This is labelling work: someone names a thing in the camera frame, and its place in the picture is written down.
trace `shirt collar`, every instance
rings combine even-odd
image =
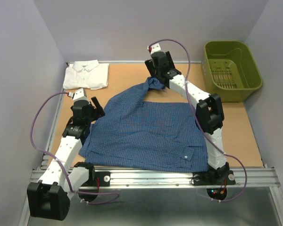
[[[75,61],[72,68],[77,72],[87,71],[90,72],[93,68],[97,67],[99,62],[97,60],[89,61]]]

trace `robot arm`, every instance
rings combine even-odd
[[[145,64],[151,76],[157,77],[162,84],[187,99],[185,77],[175,68],[170,53],[162,52],[158,43],[148,47],[148,49],[151,59],[145,61]],[[196,117],[203,131],[214,144],[223,149],[221,132],[224,113],[220,96],[217,94],[210,95],[190,82],[187,85],[191,103],[196,109]],[[228,168],[225,156],[208,140],[206,140],[206,146],[209,166],[214,170]]]
[[[105,115],[97,98],[92,98],[95,107],[87,100],[84,89],[78,89],[72,97],[73,117],[69,119],[63,132],[56,159],[51,161],[38,182],[31,182],[27,188],[30,214],[33,217],[56,220],[66,217],[70,200],[75,193],[70,190],[63,169],[57,161],[68,172],[90,133],[91,122]],[[85,162],[78,162],[68,176],[73,191],[77,191],[85,182],[93,182],[94,177],[94,166]]]

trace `blue plaid shirt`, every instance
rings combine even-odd
[[[162,90],[156,78],[111,98],[106,115],[90,126],[80,155],[95,165],[172,172],[208,170],[205,140],[187,103],[153,103],[149,89]]]

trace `plywood surface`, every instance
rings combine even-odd
[[[183,74],[186,73],[187,65],[179,64],[176,68]],[[99,103],[104,107],[114,95],[124,91],[131,86],[145,82],[149,73],[144,64],[115,64],[109,66],[108,86],[103,89],[86,89],[88,99],[96,96]],[[205,90],[200,65],[191,65],[189,81]],[[149,91],[145,101],[151,102],[186,102],[176,92],[166,89],[164,91]],[[58,119],[56,133],[53,139],[52,153],[57,152],[62,133],[72,116],[70,107],[73,105],[72,99],[64,97],[62,109]],[[255,141],[250,122],[243,103],[223,103],[225,114],[222,131],[223,145],[225,152],[238,157],[245,166],[261,167],[262,161]],[[84,158],[77,155],[73,165]],[[233,159],[228,159],[230,166],[240,166]]]

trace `white shirt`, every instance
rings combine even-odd
[[[65,71],[64,89],[100,89],[108,85],[109,64],[97,60],[75,61]]]

